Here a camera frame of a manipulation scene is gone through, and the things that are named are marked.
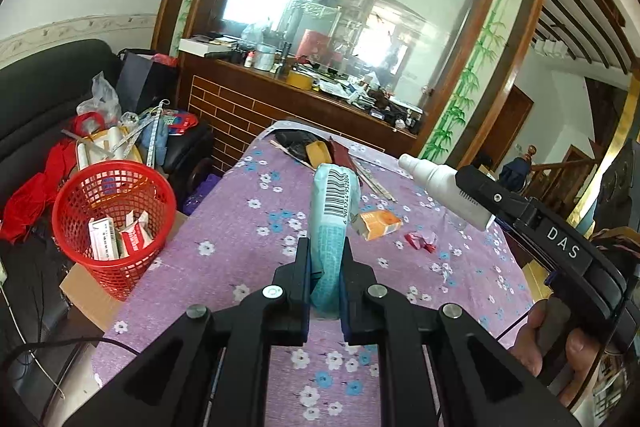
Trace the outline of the person right hand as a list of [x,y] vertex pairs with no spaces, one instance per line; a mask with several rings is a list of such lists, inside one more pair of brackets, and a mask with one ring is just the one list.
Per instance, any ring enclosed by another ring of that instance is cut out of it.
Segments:
[[582,402],[593,387],[593,378],[602,355],[600,343],[575,329],[575,315],[559,298],[551,296],[535,303],[520,328],[511,355],[535,377],[559,394],[570,411]]

